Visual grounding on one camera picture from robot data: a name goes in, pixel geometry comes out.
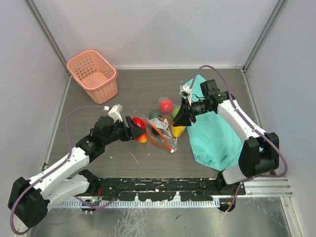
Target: towel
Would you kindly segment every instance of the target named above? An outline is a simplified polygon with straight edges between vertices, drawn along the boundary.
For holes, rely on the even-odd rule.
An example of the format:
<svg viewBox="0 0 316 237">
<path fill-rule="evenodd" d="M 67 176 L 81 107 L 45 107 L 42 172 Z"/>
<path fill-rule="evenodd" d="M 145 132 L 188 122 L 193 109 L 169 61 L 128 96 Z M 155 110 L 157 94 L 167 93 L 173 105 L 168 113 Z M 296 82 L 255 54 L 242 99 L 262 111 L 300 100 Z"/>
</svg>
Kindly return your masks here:
<svg viewBox="0 0 316 237">
<path fill-rule="evenodd" d="M 200 83 L 205 79 L 198 75 L 192 94 L 203 97 Z M 192 80 L 185 83 L 190 86 Z M 222 171 L 238 163 L 242 144 L 231 126 L 215 112 L 196 116 L 197 121 L 187 127 L 195 160 L 210 168 Z"/>
</svg>

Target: white wall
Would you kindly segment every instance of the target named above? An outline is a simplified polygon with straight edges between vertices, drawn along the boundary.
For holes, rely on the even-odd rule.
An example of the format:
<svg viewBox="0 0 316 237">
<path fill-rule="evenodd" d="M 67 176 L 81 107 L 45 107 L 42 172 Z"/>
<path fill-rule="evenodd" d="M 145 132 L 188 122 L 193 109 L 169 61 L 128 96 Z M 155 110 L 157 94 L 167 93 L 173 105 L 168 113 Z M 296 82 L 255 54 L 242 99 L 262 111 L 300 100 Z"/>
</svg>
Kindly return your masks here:
<svg viewBox="0 0 316 237">
<path fill-rule="evenodd" d="M 316 233 L 316 1 L 290 0 L 249 69 L 264 127 L 280 136 L 300 222 Z"/>
<path fill-rule="evenodd" d="M 38 173 L 67 73 L 24 1 L 0 7 L 0 236 L 13 182 Z"/>
<path fill-rule="evenodd" d="M 66 59 L 115 67 L 243 66 L 277 0 L 35 0 Z"/>
</svg>

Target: pink basket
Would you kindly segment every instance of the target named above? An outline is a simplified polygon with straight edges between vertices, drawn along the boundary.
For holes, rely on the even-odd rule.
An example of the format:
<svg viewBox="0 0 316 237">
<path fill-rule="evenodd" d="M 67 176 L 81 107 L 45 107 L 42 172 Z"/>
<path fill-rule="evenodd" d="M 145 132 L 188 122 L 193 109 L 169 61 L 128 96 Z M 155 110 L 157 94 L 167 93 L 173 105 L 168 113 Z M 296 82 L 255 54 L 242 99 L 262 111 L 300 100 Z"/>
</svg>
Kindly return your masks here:
<svg viewBox="0 0 316 237">
<path fill-rule="evenodd" d="M 105 103 L 118 93 L 118 72 L 97 51 L 78 54 L 68 61 L 67 68 L 97 104 Z"/>
</svg>

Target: gray floor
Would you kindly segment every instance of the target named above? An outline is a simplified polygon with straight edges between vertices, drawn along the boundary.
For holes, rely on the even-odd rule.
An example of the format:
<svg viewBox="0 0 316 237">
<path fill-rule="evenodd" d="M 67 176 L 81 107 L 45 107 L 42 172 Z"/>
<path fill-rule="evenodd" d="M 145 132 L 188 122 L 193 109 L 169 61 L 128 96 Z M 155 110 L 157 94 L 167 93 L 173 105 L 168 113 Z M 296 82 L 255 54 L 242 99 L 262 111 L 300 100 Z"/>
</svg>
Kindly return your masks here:
<svg viewBox="0 0 316 237">
<path fill-rule="evenodd" d="M 226 76 L 239 105 L 253 119 L 240 70 L 220 71 Z M 120 103 L 123 105 L 123 116 L 142 117 L 149 112 L 160 97 L 168 97 L 179 104 L 181 101 L 178 95 L 179 86 L 189 81 L 195 72 L 195 70 L 184 69 L 120 70 L 117 78 L 118 94 L 105 105 L 112 106 Z M 220 89 L 226 90 L 224 83 L 214 71 L 203 70 L 202 76 L 206 79 L 216 79 Z M 95 105 L 81 87 L 72 80 L 51 151 L 50 165 L 68 152 L 64 124 L 69 112 L 79 107 Z M 78 112 L 73 115 L 69 122 L 73 144 L 88 134 L 90 128 L 102 115 L 104 115 L 102 111 L 96 110 Z M 138 164 L 130 153 L 136 157 Z M 216 170 L 195 162 L 187 132 L 179 138 L 176 154 L 171 154 L 150 141 L 145 144 L 135 141 L 117 141 L 107 146 L 105 153 L 85 168 L 100 177 L 216 177 L 217 175 Z"/>
<path fill-rule="evenodd" d="M 51 223 L 63 223 L 54 226 Z M 228 215 L 217 208 L 53 209 L 28 237 L 290 237 L 277 197 L 240 198 Z"/>
</svg>

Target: white label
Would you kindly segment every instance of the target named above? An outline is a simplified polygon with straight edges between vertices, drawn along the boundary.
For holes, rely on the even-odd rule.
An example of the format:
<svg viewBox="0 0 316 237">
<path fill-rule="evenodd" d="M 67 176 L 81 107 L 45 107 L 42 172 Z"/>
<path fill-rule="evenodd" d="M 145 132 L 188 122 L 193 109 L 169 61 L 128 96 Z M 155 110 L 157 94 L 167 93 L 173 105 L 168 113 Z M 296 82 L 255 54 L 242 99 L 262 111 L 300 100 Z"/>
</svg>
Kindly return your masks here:
<svg viewBox="0 0 316 237">
<path fill-rule="evenodd" d="M 164 131 L 166 131 L 166 129 L 169 126 L 167 120 L 166 120 L 166 123 L 161 122 L 158 118 L 152 118 L 151 120 L 148 120 L 148 121 L 156 128 L 163 129 Z"/>
</svg>

